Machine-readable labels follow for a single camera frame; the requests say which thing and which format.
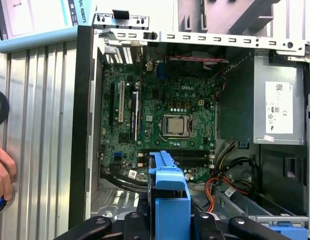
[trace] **barcode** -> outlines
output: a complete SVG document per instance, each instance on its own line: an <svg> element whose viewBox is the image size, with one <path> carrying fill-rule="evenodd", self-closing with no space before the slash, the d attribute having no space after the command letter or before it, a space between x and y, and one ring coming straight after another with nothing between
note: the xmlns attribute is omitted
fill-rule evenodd
<svg viewBox="0 0 310 240"><path fill-rule="evenodd" d="M283 91L283 84L276 84L276 91Z"/></svg>

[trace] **ribbed metal panel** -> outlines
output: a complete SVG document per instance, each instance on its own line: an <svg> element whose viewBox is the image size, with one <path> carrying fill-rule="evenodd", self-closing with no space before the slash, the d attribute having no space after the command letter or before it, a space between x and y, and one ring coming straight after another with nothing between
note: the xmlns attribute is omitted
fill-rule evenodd
<svg viewBox="0 0 310 240"><path fill-rule="evenodd" d="M75 64L76 41L0 54L11 106L0 146L18 168L0 240L50 240L68 229Z"/></svg>
<svg viewBox="0 0 310 240"><path fill-rule="evenodd" d="M310 41L310 0L280 0L273 11L269 37Z"/></svg>

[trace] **motherboard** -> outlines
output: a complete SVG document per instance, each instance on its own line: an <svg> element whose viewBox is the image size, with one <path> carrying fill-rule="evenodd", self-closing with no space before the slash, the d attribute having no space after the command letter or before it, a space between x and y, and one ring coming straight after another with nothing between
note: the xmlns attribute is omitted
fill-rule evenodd
<svg viewBox="0 0 310 240"><path fill-rule="evenodd" d="M215 83L169 76L158 68L104 68L101 170L143 180L149 152L166 150L187 180L209 177L215 149Z"/></svg>

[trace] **black knob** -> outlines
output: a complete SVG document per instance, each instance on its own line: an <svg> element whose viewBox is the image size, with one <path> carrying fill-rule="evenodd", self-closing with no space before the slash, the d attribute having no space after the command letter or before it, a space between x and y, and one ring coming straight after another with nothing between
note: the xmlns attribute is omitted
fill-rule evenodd
<svg viewBox="0 0 310 240"><path fill-rule="evenodd" d="M6 96L0 92L0 124L2 124L9 115L9 102Z"/></svg>
<svg viewBox="0 0 310 240"><path fill-rule="evenodd" d="M4 200L4 197L0 198L0 212L5 208L7 205L7 201Z"/></svg>

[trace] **dell logo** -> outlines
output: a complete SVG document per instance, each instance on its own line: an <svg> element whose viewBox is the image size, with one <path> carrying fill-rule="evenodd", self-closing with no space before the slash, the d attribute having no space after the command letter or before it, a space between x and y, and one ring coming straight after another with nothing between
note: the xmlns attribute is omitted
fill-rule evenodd
<svg viewBox="0 0 310 240"><path fill-rule="evenodd" d="M193 86L181 86L182 90L194 90Z"/></svg>

